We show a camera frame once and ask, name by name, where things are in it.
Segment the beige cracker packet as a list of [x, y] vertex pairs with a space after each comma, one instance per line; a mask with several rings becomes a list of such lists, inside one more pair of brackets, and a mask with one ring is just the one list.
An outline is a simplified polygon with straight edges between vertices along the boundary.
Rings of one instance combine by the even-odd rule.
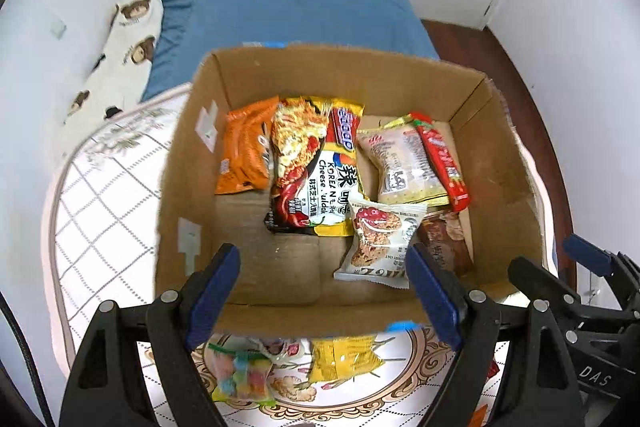
[[447, 206], [446, 188], [428, 160], [416, 126], [409, 117], [357, 131], [358, 145], [378, 169], [378, 197], [385, 205], [426, 202]]

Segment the blue bed blanket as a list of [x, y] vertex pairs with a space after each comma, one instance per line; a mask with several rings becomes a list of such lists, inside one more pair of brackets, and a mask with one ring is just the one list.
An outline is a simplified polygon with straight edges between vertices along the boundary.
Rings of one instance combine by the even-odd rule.
[[160, 38], [143, 100], [191, 81], [209, 52], [237, 46], [354, 46], [435, 60], [408, 0], [160, 0]]

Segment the white patterned round mat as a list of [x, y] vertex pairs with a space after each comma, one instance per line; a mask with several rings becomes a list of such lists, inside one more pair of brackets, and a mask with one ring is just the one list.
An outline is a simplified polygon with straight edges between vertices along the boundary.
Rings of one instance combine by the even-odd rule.
[[[105, 299], [130, 307], [154, 293], [160, 179], [188, 86], [109, 121], [66, 158], [42, 217], [41, 252], [52, 346], [68, 372]], [[343, 384], [306, 381], [310, 355], [273, 371], [271, 407], [222, 403], [231, 426], [414, 426], [454, 356], [431, 327], [378, 335], [381, 367]]]

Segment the cardboard box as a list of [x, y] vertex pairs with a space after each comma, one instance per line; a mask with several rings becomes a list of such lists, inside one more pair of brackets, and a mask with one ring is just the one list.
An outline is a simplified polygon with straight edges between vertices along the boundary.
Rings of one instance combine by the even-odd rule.
[[231, 294], [213, 330], [340, 337], [426, 316], [406, 257], [451, 194], [427, 157], [441, 134], [469, 200], [457, 205], [466, 283], [512, 294], [516, 257], [547, 258], [536, 190], [503, 98], [482, 72], [330, 46], [247, 46], [196, 73], [163, 174], [157, 291], [180, 288], [231, 244]]

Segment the white cookie packet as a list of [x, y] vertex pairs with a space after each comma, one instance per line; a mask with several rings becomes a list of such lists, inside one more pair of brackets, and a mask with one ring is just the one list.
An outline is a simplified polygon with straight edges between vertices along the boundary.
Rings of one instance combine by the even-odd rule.
[[354, 240], [334, 279], [408, 289], [406, 254], [426, 216], [427, 203], [387, 205], [354, 193], [348, 205]]

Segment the Korean cheese noodle packet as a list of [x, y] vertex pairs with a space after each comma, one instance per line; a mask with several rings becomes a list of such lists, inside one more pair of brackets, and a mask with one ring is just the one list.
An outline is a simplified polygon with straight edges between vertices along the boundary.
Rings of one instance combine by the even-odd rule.
[[265, 225], [273, 233], [352, 235], [349, 196], [360, 189], [363, 106], [344, 98], [284, 98], [274, 113], [274, 179]]

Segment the yellow snack packet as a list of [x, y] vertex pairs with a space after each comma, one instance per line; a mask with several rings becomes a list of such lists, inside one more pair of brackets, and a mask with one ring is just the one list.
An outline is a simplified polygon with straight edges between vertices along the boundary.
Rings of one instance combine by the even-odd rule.
[[384, 364], [374, 351], [374, 336], [314, 339], [311, 341], [310, 383], [348, 381]]

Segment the colourful candy bag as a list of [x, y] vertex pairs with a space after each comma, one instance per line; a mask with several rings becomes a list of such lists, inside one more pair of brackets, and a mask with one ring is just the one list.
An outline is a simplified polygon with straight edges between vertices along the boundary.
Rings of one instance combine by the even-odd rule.
[[268, 384], [272, 362], [260, 352], [232, 350], [217, 343], [207, 343], [205, 365], [216, 381], [212, 392], [215, 402], [244, 401], [267, 405], [274, 402]]

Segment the brown pastry packet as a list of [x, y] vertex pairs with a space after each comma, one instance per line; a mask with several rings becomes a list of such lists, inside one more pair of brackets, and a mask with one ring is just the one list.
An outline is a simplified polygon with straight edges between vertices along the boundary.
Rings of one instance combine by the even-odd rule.
[[418, 237], [442, 269], [464, 277], [474, 271], [459, 215], [449, 210], [427, 213]]

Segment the long red snack packet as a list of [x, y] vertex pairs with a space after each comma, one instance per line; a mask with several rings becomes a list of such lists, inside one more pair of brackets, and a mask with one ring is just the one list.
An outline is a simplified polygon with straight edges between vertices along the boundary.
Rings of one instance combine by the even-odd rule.
[[423, 143], [424, 150], [438, 179], [447, 192], [450, 205], [454, 211], [462, 211], [470, 205], [470, 194], [458, 168], [458, 164], [436, 129], [430, 117], [411, 112], [411, 124], [416, 127]]

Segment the orange snack packet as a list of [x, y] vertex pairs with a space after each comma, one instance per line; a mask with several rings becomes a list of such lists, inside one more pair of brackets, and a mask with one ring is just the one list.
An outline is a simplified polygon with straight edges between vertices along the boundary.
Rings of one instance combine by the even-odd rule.
[[268, 187], [271, 127], [279, 102], [279, 98], [274, 96], [227, 114], [217, 195]]

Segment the bear print pillow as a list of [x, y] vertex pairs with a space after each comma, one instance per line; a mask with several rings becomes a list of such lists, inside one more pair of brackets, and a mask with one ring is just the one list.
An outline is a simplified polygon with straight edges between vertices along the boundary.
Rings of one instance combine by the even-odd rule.
[[76, 95], [67, 129], [92, 127], [138, 105], [149, 81], [164, 7], [162, 0], [120, 0], [102, 52]]

